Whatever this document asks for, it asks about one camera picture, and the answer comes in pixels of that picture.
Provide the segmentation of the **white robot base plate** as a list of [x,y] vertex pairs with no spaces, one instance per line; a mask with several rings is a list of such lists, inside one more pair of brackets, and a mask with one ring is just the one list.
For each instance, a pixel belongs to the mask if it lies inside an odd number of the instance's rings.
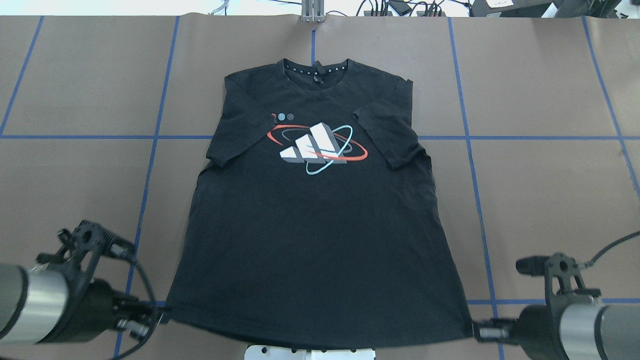
[[372,348],[354,350],[305,350],[270,345],[247,347],[245,360],[375,360]]

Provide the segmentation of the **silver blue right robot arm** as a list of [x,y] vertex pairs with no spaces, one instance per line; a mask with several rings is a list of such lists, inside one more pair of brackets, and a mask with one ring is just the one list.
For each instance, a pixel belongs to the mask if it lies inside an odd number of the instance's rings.
[[637,305],[533,304],[472,330],[478,342],[519,347],[530,360],[638,360],[639,325]]

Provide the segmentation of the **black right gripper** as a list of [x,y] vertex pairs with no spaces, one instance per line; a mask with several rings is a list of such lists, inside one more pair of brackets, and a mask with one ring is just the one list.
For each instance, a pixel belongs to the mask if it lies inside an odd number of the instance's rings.
[[548,305],[529,305],[519,317],[492,317],[472,323],[473,337],[480,343],[517,346],[530,360],[564,360],[560,322]]

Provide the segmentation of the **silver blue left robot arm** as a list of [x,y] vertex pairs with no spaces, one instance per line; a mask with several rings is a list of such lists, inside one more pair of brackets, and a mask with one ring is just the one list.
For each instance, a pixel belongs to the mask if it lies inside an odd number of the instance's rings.
[[66,278],[50,269],[25,269],[3,263],[1,278],[2,344],[84,343],[106,331],[149,334],[153,309],[137,297],[92,279],[73,308]]

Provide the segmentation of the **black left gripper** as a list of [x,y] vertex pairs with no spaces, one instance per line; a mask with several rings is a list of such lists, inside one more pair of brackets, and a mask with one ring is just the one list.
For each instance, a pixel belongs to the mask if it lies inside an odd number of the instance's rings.
[[150,302],[115,291],[105,280],[92,280],[83,294],[68,299],[55,326],[55,342],[85,343],[107,331],[126,330],[141,340],[161,314]]

